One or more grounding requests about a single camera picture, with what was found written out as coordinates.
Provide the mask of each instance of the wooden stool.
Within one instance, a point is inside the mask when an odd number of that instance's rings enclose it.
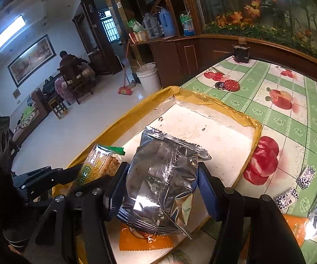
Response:
[[[61,119],[62,114],[66,115],[68,112],[67,107],[62,102],[58,94],[49,101],[48,105],[50,106],[51,110],[56,114],[58,119]]]

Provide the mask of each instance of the red round lid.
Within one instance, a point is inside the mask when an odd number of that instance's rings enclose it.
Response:
[[[232,79],[226,80],[224,84],[225,84],[225,89],[232,92],[236,92],[241,88],[239,85],[239,82]]]

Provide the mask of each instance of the blue thermos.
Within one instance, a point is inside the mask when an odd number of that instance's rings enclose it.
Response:
[[[164,35],[166,37],[175,36],[176,31],[174,28],[173,19],[170,11],[163,8],[158,16],[163,27]]]

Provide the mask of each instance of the white bucket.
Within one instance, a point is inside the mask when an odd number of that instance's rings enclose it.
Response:
[[[144,64],[136,72],[144,90],[149,93],[155,93],[161,90],[161,82],[157,73],[156,64],[154,62]]]

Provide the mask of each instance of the fluorescent light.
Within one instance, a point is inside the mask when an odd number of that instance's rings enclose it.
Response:
[[[25,22],[23,20],[22,16],[19,16],[15,19],[13,23],[11,23],[8,28],[6,28],[1,34],[0,34],[0,47],[5,44],[6,41],[8,41],[11,36],[13,36],[17,31],[19,31],[22,27],[25,26]]]

